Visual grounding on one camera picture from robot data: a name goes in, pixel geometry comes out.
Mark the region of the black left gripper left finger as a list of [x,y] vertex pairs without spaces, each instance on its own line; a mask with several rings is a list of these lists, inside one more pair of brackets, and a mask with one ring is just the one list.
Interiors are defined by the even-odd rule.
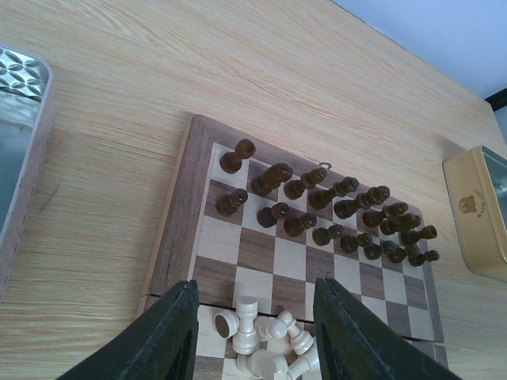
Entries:
[[179,281],[117,337],[61,379],[192,379],[198,338],[195,280]]

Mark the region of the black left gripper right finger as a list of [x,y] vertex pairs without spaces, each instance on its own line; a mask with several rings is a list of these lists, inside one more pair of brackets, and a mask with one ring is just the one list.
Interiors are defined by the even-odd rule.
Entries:
[[418,351],[333,278],[315,280],[314,326],[323,379],[457,379]]

